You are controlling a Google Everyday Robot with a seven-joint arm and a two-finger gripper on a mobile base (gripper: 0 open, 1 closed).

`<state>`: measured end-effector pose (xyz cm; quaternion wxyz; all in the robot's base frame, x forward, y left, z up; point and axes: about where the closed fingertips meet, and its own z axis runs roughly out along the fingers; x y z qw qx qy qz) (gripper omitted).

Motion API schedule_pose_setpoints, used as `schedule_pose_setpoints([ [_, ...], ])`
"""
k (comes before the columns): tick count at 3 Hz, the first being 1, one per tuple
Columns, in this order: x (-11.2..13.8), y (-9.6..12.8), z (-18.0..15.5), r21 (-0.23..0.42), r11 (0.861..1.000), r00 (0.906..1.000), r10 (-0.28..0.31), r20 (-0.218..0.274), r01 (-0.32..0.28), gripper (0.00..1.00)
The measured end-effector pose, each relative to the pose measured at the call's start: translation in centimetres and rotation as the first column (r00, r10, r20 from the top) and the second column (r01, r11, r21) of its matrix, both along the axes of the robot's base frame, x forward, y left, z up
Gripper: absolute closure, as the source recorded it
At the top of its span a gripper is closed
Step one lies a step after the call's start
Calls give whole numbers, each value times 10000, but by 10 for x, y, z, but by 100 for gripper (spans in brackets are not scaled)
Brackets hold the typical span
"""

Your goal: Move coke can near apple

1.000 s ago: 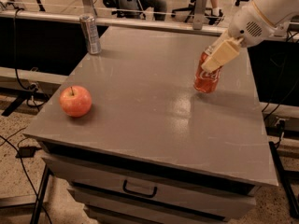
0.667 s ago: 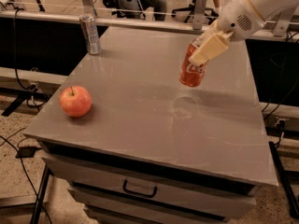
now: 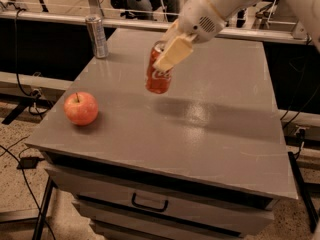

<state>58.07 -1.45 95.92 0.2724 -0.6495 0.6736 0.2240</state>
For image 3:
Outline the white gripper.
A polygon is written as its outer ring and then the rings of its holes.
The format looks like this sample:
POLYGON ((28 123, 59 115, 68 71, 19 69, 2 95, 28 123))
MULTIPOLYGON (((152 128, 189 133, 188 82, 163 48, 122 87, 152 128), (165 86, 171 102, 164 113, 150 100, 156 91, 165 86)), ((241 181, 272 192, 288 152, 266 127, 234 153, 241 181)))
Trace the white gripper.
POLYGON ((229 15, 228 0, 188 0, 178 20, 160 39, 164 48, 154 68, 163 72, 171 70, 193 52, 193 41, 206 42, 215 37, 226 26, 229 15))

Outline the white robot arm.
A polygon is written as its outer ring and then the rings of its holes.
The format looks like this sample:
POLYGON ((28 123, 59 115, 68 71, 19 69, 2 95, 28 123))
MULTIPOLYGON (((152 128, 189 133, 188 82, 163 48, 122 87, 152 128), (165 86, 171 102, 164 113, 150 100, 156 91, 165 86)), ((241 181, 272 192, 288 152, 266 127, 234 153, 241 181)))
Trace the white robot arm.
MULTIPOLYGON (((172 69, 193 52, 195 43, 211 40, 225 28, 231 17, 261 1, 187 0, 178 18, 160 39, 163 51, 153 67, 160 71, 172 69)), ((320 0, 285 1, 320 50, 320 0)))

